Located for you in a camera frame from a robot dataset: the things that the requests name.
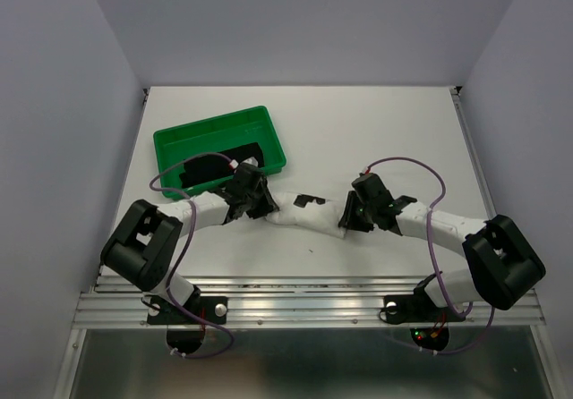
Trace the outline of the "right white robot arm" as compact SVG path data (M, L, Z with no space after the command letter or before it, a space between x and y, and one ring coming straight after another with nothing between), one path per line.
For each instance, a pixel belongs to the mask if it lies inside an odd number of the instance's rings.
M339 222L347 230L375 228L426 241L428 250L450 250L466 268L432 274L406 295L394 295L389 322L424 321L443 309L449 320L462 320L461 305L484 301L509 310L546 275L545 265L508 216L473 219L434 210L415 198L395 198L377 174L361 174L352 183Z

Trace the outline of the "green plastic bin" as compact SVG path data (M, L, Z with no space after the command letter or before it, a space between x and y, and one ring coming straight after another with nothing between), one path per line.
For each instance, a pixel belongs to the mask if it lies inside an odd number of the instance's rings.
M257 142L263 152L265 166L259 168L267 175L280 173L287 164L287 158L265 106L254 106L154 132L153 143L158 171L163 174L159 183L164 188L163 196L179 200L181 196L174 192L175 189L184 190L194 196L231 178L230 174L213 182L184 188L179 178L184 166L178 166L166 173L169 167L197 154L221 153L223 150L252 142Z

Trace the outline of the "white t shirt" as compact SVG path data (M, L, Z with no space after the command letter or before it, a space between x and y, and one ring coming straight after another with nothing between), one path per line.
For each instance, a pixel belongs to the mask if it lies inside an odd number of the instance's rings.
M268 222L345 238L346 228L339 225L343 202L296 192L274 192L272 198L278 210L265 216Z

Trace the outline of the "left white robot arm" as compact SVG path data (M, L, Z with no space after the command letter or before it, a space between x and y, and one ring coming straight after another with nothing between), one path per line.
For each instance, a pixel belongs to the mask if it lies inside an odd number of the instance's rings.
M168 311L178 321L200 316L201 292L176 273L183 257L175 257L179 239L182 252L193 234L211 226L231 223L242 216L251 219L278 211L268 181L260 168L229 160L231 179L214 190L154 205L136 200L125 212L100 253L101 264L112 269L137 289L168 302Z

